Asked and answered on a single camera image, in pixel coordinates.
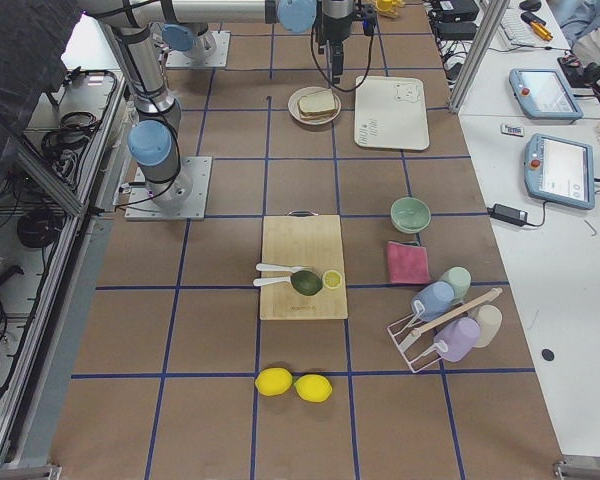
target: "white desk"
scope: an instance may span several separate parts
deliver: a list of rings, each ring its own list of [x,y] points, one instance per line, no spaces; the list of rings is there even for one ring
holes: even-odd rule
[[[524,118],[460,117],[482,194],[494,202],[527,210],[539,223],[541,202],[526,194],[523,151],[534,133],[588,143],[600,177],[596,120],[577,126],[534,126]],[[524,138],[499,133],[500,121],[524,125]],[[598,230],[585,224],[587,219]],[[600,457],[600,195],[581,211],[547,205],[537,230],[492,220],[516,306],[549,414],[564,455]],[[544,348],[555,353],[548,362]]]
[[[563,56],[564,50],[569,48],[560,27],[558,26],[551,10],[543,2],[542,8],[535,14],[547,22],[547,28],[553,34],[553,40],[546,45],[558,50],[543,50],[535,48],[520,48],[510,52],[487,51],[480,69],[476,75],[467,97],[460,109],[462,115],[495,115],[524,117],[524,113],[513,96],[509,85],[509,72],[513,68],[550,68],[560,70],[558,57]],[[491,48],[504,50],[506,47],[499,35],[491,42]],[[590,94],[589,89],[578,89],[574,93]],[[584,118],[600,119],[600,104],[595,98],[578,99]]]

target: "slice of bread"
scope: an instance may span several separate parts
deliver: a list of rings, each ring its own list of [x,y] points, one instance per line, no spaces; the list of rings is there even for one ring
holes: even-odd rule
[[[333,115],[338,111],[338,107],[333,92],[325,89],[300,97],[298,110],[302,117],[319,118]]]

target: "black round object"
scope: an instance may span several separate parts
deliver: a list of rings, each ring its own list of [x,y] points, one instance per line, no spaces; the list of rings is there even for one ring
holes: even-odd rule
[[[544,358],[547,362],[550,362],[556,358],[556,355],[548,348],[545,348],[542,350],[542,358]]]
[[[18,220],[18,238],[29,248],[44,248],[58,238],[60,219],[46,208],[32,210]]]

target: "tablet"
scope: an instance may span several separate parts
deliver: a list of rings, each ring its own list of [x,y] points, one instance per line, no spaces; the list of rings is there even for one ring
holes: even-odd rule
[[[509,83],[529,118],[573,122],[583,117],[569,84],[557,70],[516,68],[509,73]]]
[[[532,197],[591,210],[593,179],[591,145],[543,134],[527,144],[524,180]]]

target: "tablet screen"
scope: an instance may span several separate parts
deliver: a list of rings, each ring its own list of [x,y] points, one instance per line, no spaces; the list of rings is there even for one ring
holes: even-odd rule
[[[530,91],[529,98],[540,112],[575,112],[560,79],[555,72],[520,71],[522,84]]]
[[[545,139],[543,163],[540,190],[574,200],[589,200],[585,148]]]

